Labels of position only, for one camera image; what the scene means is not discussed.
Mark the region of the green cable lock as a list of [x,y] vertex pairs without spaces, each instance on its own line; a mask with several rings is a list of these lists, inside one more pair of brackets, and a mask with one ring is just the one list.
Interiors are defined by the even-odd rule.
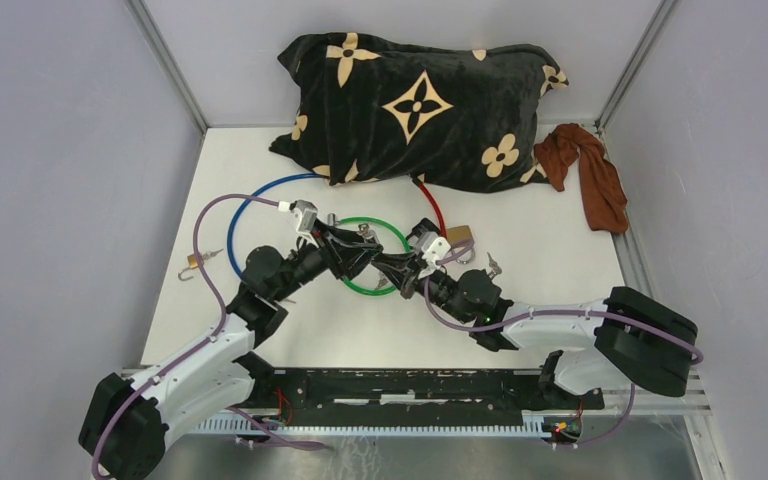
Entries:
[[[357,217],[348,217],[344,219],[339,219],[336,214],[329,213],[327,215],[326,223],[331,226],[356,226],[358,230],[358,225],[361,223],[368,223],[371,228],[373,228],[376,232],[376,227],[381,227],[387,231],[389,231],[397,240],[399,240],[403,246],[403,249],[405,252],[410,251],[410,245],[407,241],[406,236],[394,225],[390,224],[389,222],[386,222],[384,220],[374,218],[374,217],[368,217],[368,216],[357,216]],[[356,284],[352,280],[343,281],[344,285],[348,287],[353,292],[367,296],[367,297],[381,297],[386,296],[389,294],[392,294],[396,291],[396,287],[393,286],[390,281],[388,285],[382,289],[382,290],[376,290],[376,286],[374,288],[372,287],[366,287],[362,285]]]

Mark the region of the red cable lock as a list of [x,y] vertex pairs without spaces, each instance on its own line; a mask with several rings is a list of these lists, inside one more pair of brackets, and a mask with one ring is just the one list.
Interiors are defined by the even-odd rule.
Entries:
[[447,236],[447,227],[446,227],[446,224],[445,224],[445,219],[444,219],[442,210],[441,210],[437,200],[435,199],[435,197],[433,196],[431,191],[427,188],[427,186],[425,185],[424,181],[421,180],[418,176],[412,177],[411,181],[419,189],[419,191],[422,193],[422,195],[424,196],[424,198],[428,202],[428,204],[429,204],[429,206],[431,208],[431,211],[433,212],[434,220],[430,220],[428,218],[424,218],[421,221],[421,224],[424,225],[424,228],[426,230],[431,230],[430,225],[434,224],[435,225],[435,231],[441,237],[443,237],[444,239],[447,239],[448,236]]

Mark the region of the padlock keys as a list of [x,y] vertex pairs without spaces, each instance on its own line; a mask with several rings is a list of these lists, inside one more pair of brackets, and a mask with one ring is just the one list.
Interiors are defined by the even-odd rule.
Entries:
[[488,268],[489,268],[488,277],[490,279],[494,279],[495,277],[501,275],[503,270],[499,265],[499,263],[493,258],[493,256],[490,253],[487,253],[487,257],[488,257]]

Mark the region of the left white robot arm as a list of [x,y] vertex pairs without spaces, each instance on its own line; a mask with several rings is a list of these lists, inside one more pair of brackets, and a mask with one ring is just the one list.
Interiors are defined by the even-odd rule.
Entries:
[[288,255],[268,245],[252,250],[236,296],[219,303],[220,317],[207,333],[129,379],[111,373],[99,381],[79,432],[93,477],[143,479],[197,424],[243,401],[267,404],[273,378],[239,360],[280,327],[288,315],[281,301],[325,272],[352,279],[382,251],[373,240],[321,222]]

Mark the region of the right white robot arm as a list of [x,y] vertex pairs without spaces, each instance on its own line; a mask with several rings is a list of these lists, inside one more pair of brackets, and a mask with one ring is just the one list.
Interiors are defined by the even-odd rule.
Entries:
[[679,398],[704,358],[693,321],[631,287],[581,304],[534,305],[504,298],[486,270],[453,278],[441,268],[427,271],[416,254],[381,254],[372,265],[403,298],[421,295],[436,321],[489,351],[549,349],[537,392],[551,408],[626,385]]

